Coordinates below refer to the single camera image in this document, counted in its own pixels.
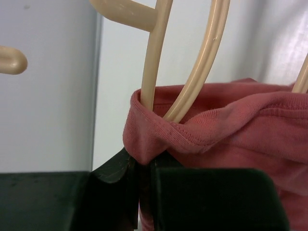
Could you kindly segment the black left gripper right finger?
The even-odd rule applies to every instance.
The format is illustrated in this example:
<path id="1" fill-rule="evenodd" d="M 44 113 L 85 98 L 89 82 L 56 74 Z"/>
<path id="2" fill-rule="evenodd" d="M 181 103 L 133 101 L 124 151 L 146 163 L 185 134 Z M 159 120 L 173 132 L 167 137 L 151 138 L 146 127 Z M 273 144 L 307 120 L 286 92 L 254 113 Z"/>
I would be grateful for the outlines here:
<path id="1" fill-rule="evenodd" d="M 168 152 L 151 162 L 157 231 L 287 231 L 273 181 L 251 168 L 188 168 Z"/>

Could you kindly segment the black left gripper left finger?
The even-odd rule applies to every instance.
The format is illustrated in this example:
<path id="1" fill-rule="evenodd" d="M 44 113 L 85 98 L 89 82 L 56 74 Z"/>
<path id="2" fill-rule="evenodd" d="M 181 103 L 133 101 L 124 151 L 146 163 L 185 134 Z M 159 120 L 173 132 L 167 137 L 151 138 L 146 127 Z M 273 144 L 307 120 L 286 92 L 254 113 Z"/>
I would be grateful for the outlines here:
<path id="1" fill-rule="evenodd" d="M 138 226 L 136 162 L 122 149 L 91 172 L 90 218 L 94 231 L 132 231 Z"/>

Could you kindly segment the red t shirt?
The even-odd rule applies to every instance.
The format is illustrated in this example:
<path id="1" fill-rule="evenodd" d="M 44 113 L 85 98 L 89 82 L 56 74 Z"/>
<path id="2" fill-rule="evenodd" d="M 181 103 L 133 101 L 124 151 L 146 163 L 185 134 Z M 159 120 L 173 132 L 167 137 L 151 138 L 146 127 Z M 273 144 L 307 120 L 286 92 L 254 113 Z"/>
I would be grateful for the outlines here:
<path id="1" fill-rule="evenodd" d="M 204 84 L 186 116 L 168 122 L 181 85 L 155 90 L 154 109 L 130 99 L 127 152 L 146 165 L 169 151 L 186 167 L 250 167 L 274 181 L 291 229 L 308 228 L 308 96 L 253 79 Z"/>

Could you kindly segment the beige plastic hanger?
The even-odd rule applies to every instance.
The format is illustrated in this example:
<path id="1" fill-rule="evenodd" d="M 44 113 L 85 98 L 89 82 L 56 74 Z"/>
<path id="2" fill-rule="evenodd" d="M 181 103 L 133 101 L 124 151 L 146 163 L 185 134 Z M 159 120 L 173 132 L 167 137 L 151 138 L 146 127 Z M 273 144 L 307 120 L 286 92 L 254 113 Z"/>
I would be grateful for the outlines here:
<path id="1" fill-rule="evenodd" d="M 157 84 L 183 84 L 196 60 L 205 32 L 210 1 L 173 2 Z M 73 49 L 92 46 L 94 14 L 84 0 L 3 0 L 0 42 L 20 49 L 28 69 L 19 76 L 22 96 L 47 91 L 45 83 L 62 78 L 67 41 Z M 141 86 L 148 34 L 101 18 L 97 118 L 121 114 Z M 208 82 L 251 77 L 268 83 L 295 80 L 308 51 L 308 3 L 305 0 L 233 0 L 225 32 Z"/>

